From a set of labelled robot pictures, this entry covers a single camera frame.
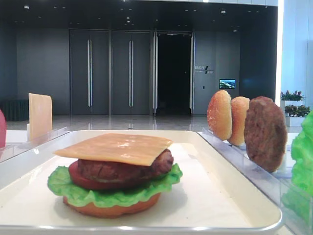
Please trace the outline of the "bun slice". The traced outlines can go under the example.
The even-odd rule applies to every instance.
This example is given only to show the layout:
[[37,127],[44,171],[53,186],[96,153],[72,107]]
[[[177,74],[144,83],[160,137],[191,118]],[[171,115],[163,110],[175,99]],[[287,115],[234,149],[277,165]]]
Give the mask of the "bun slice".
[[232,134],[231,96],[225,90],[217,91],[211,98],[207,110],[208,127],[221,140]]
[[250,99],[238,96],[231,101],[232,114],[232,134],[228,142],[232,145],[241,145],[244,143],[244,129],[246,112],[249,109]]

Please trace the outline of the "cheese slice on burger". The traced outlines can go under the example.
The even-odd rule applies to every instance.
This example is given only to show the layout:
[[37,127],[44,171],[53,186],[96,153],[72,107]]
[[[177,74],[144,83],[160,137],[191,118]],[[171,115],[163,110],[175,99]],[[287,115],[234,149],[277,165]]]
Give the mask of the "cheese slice on burger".
[[172,140],[163,137],[109,133],[58,149],[54,154],[82,160],[150,166],[172,143]]

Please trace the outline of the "meat patty on burger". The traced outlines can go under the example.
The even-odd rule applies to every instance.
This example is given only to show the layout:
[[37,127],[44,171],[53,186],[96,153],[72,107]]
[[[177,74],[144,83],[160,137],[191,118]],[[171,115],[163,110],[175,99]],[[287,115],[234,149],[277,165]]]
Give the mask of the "meat patty on burger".
[[172,169],[173,162],[172,153],[166,149],[150,166],[78,160],[78,172],[90,180],[122,183],[131,180],[150,180],[163,176]]

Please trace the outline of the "tomato slice on burger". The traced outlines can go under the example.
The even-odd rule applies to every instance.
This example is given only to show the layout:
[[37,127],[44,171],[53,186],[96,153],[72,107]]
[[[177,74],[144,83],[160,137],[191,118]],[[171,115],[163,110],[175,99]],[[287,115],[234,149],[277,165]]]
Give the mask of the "tomato slice on burger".
[[78,161],[75,161],[68,167],[71,180],[75,185],[78,185],[85,189],[92,190],[113,190],[113,189],[127,189],[135,188],[140,185],[147,184],[152,179],[136,179],[134,181],[127,181],[125,183],[102,183],[95,180],[89,180],[83,177],[78,170]]

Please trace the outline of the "upright brown meat patty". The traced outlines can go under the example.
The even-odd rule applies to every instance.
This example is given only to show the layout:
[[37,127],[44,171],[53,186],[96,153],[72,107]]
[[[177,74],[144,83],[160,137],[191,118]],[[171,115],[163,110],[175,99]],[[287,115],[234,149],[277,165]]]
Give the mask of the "upright brown meat patty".
[[249,103],[244,139],[249,159],[267,172],[282,163],[287,143],[285,116],[271,98],[259,96]]

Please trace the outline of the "lettuce leaf on burger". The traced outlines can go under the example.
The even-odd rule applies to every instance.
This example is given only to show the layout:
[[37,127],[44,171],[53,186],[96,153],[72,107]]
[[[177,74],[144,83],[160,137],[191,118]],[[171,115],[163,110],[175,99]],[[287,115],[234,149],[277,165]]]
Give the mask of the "lettuce leaf on burger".
[[70,179],[68,167],[58,166],[48,177],[47,186],[55,195],[66,197],[71,205],[77,207],[89,203],[99,208],[129,207],[146,202],[158,193],[171,191],[172,185],[178,184],[182,176],[179,165],[174,164],[169,173],[134,188],[95,190],[76,185]]

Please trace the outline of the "upright cheese slice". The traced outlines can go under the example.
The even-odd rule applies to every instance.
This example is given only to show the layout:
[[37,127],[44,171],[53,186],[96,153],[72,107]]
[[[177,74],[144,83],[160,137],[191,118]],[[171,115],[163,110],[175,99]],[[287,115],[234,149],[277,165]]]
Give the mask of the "upright cheese slice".
[[52,99],[42,94],[28,94],[30,140],[46,135],[52,130]]

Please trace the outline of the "upright green lettuce leaf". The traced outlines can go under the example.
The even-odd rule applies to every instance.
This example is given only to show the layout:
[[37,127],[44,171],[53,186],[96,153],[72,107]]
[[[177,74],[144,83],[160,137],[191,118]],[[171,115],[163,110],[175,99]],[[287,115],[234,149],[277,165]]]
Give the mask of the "upright green lettuce leaf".
[[310,195],[313,194],[313,117],[302,122],[302,132],[292,141],[291,157],[296,161],[291,181]]

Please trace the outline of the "upright red tomato slice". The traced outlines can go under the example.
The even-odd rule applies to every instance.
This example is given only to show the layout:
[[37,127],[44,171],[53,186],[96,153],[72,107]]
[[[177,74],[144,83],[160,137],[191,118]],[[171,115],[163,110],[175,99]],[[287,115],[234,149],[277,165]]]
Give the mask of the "upright red tomato slice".
[[3,112],[0,110],[0,148],[6,143],[6,121]]

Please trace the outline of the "white rectangular tray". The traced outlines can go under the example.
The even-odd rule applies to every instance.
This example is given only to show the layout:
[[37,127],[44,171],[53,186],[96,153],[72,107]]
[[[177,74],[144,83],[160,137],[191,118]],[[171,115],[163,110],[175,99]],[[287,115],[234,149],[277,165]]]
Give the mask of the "white rectangular tray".
[[3,235],[275,235],[280,208],[264,196],[203,137],[191,131],[137,131],[166,137],[183,177],[149,210],[116,219],[88,217],[63,204],[47,179],[71,158],[54,151],[102,135],[66,133],[0,164]]

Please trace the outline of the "bottom bun on tray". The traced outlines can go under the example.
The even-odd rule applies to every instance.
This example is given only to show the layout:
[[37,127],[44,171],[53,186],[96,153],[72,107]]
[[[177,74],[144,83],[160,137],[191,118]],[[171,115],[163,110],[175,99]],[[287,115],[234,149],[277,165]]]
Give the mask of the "bottom bun on tray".
[[128,207],[116,205],[116,206],[109,207],[109,208],[100,208],[100,207],[96,207],[94,203],[89,203],[83,207],[77,207],[77,206],[71,205],[65,196],[63,197],[63,203],[71,207],[76,212],[84,214],[84,215],[98,217],[98,218],[118,218],[127,214],[135,214],[135,213],[143,212],[151,208],[154,204],[158,202],[160,196],[161,196],[161,193],[157,193],[153,195],[148,201],[139,201],[136,204],[133,204]]

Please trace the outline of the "flower planter boxes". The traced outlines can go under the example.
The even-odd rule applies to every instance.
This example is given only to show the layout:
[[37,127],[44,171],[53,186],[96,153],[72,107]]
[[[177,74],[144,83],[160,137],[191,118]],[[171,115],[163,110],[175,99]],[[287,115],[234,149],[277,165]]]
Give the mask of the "flower planter boxes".
[[304,104],[304,96],[301,91],[281,92],[280,107],[285,114],[288,127],[300,127],[311,111],[310,107]]

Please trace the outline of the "wall screen display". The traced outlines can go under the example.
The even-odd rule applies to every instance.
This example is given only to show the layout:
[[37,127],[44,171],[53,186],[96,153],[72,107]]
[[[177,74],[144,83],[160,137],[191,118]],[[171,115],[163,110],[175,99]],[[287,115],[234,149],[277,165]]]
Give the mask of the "wall screen display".
[[235,79],[220,79],[219,89],[235,89],[236,80]]

